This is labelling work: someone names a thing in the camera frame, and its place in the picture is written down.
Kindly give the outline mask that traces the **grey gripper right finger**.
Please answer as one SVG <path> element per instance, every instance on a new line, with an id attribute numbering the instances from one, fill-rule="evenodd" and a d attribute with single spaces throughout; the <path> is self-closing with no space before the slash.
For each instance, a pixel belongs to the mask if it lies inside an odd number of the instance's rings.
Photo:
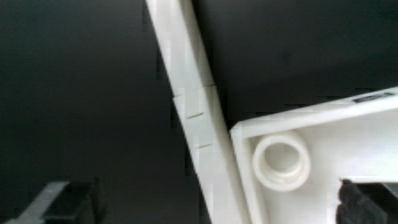
<path id="1" fill-rule="evenodd" d="M 335 224 L 398 224 L 398 183 L 342 180 Z"/>

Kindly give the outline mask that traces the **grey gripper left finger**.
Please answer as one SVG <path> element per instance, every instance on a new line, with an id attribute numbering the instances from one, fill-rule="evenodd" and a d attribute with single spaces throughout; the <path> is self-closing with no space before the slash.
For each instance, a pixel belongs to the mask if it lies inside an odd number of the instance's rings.
<path id="1" fill-rule="evenodd" d="M 99 179 L 49 182 L 19 216 L 4 224 L 106 224 Z"/>

